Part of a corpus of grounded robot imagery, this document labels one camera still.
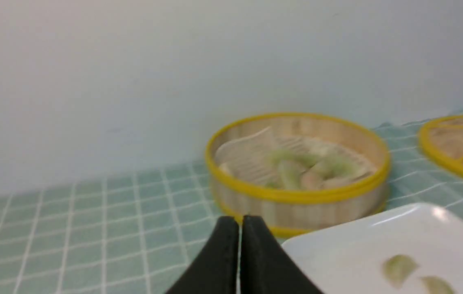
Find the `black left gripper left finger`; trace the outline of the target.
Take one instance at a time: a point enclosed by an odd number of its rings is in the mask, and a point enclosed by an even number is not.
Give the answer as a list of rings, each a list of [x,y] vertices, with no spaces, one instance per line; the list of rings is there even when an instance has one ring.
[[[190,266],[166,291],[168,294],[235,294],[239,225],[231,216],[221,216]]]

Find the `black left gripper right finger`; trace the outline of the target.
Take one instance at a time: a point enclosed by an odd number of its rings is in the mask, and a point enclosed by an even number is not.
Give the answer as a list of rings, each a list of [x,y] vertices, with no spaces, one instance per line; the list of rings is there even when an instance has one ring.
[[[272,235],[261,216],[242,221],[239,283],[242,294],[321,294]]]

